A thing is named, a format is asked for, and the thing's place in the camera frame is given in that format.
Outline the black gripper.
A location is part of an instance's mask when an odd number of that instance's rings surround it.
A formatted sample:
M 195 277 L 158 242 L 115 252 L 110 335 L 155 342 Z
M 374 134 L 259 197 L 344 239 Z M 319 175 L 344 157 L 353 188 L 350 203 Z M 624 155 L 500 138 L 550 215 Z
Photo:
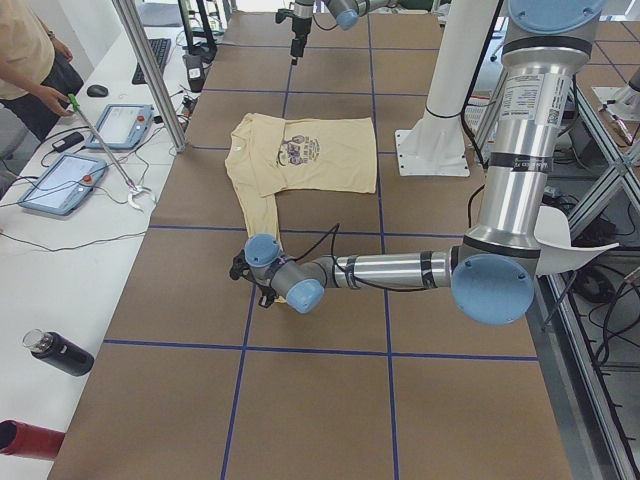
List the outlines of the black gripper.
M 261 292 L 259 305 L 261 307 L 270 307 L 278 299 L 278 293 L 269 285 L 261 283 L 256 283 L 256 285 Z
M 297 65 L 298 61 L 304 56 L 306 47 L 306 37 L 310 34 L 312 18 L 301 18 L 294 16 L 292 19 L 292 31 L 295 38 L 291 41 L 290 55 L 291 64 Z

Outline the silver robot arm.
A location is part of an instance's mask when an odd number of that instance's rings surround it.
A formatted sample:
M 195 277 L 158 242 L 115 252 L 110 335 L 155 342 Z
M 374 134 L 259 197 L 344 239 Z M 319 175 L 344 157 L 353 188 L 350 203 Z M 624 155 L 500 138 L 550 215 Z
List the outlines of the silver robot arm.
M 394 8 L 397 1 L 352 1 L 337 0 L 323 1 L 329 13 L 333 16 L 336 25 L 342 30 L 352 28 L 357 21 L 372 11 L 380 8 Z M 292 21 L 292 32 L 294 38 L 291 42 L 290 55 L 291 64 L 298 64 L 298 60 L 304 56 L 308 36 L 311 32 L 314 21 L 314 1 L 296 0 L 291 9 L 279 9 L 276 12 L 275 21 L 277 24 L 284 22 L 287 18 Z
M 523 316 L 539 275 L 561 273 L 535 235 L 542 197 L 569 88 L 591 56 L 603 5 L 599 1 L 508 1 L 497 136 L 477 222 L 460 245 L 410 254 L 288 256 L 267 233 L 253 235 L 235 259 L 256 284 L 260 303 L 285 301 L 299 313 L 329 288 L 371 287 L 414 292 L 450 289 L 457 307 L 485 324 Z

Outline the person's hand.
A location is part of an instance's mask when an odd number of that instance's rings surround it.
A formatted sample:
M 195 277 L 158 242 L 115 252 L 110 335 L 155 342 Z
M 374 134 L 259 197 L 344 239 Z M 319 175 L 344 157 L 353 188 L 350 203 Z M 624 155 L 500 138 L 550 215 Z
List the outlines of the person's hand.
M 73 114 L 68 99 L 64 96 L 49 95 L 42 102 L 57 116 L 68 117 Z

